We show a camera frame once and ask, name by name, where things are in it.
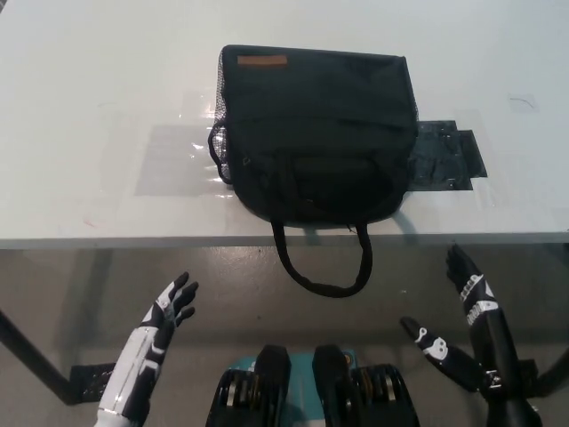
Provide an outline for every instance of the orange label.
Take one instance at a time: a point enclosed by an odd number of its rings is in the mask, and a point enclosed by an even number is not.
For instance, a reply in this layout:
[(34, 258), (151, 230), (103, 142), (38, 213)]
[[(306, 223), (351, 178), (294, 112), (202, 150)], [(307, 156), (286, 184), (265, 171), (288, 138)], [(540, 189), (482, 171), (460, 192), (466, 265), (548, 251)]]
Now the orange label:
[(237, 64), (239, 65), (274, 67), (276, 65), (286, 65), (287, 63), (286, 55), (237, 56)]

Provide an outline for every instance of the concrete floor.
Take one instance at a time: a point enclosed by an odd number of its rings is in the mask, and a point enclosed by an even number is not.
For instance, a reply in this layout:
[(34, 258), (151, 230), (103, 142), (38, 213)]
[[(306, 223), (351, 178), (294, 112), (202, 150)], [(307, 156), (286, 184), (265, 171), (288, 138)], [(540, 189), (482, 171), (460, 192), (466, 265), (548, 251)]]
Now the concrete floor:
[[(505, 308), (521, 358), (550, 366), (569, 344), (569, 252), (562, 246), (466, 248)], [(359, 262), (349, 247), (291, 249), (311, 278), (347, 283)], [(196, 315), (174, 337), (152, 399), (149, 427), (204, 425), (227, 365), (263, 344), (310, 350), (336, 342), (360, 364), (402, 370), (421, 425), (481, 426), (480, 399), (430, 366), (397, 323), (428, 321), (468, 348), (467, 326), (445, 278), (445, 248), (374, 249), (371, 283), (347, 300), (308, 294), (273, 248), (0, 252), (2, 310), (63, 371), (114, 361), (162, 288), (183, 270), (200, 282)], [(535, 400), (544, 425), (566, 425), (569, 389)], [(96, 405), (65, 407), (0, 348), (0, 425), (92, 426)]]

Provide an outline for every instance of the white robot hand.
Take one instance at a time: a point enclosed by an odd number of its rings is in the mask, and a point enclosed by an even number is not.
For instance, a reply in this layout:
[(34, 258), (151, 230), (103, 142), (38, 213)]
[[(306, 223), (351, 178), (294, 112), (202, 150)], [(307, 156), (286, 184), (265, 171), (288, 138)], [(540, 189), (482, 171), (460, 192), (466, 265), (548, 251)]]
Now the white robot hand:
[(100, 400), (95, 427), (141, 427), (150, 410), (150, 396), (176, 328), (195, 309), (197, 282), (187, 272), (156, 298), (129, 337)]

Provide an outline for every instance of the robotic arm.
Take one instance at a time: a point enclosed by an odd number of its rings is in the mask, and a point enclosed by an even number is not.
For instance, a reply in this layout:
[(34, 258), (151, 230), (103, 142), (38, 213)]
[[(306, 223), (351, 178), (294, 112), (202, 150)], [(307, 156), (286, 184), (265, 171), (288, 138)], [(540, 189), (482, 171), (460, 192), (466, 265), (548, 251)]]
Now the robotic arm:
[(447, 344), (413, 318), (402, 318), (401, 325), (433, 366), (465, 390), (480, 392), (488, 404), (488, 427), (541, 427), (540, 417), (526, 400), (531, 395), (522, 368), (526, 362), (517, 358), (508, 322), (485, 275), (458, 246), (451, 248), (446, 263), (475, 357)]
[(184, 309), (197, 290), (197, 282), (186, 286), (188, 279), (185, 272), (168, 285), (132, 331), (100, 400), (95, 427), (141, 427), (146, 421), (174, 332), (195, 312)]

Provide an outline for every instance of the mesh pocket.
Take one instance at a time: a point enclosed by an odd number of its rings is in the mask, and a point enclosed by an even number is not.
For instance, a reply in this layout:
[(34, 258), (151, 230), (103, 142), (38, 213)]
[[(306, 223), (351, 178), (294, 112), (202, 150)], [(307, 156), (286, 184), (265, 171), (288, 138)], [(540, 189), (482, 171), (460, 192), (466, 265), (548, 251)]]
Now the mesh pocket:
[(225, 118), (227, 109), (225, 100), (223, 99), (223, 89), (225, 87), (225, 78), (223, 77), (223, 52), (220, 53), (220, 62), (217, 70), (217, 93), (215, 99), (215, 122), (208, 139), (210, 146), (210, 154), (213, 161), (217, 165), (220, 178), (226, 184), (231, 184), (228, 166), (228, 141), (227, 131), (225, 129)]

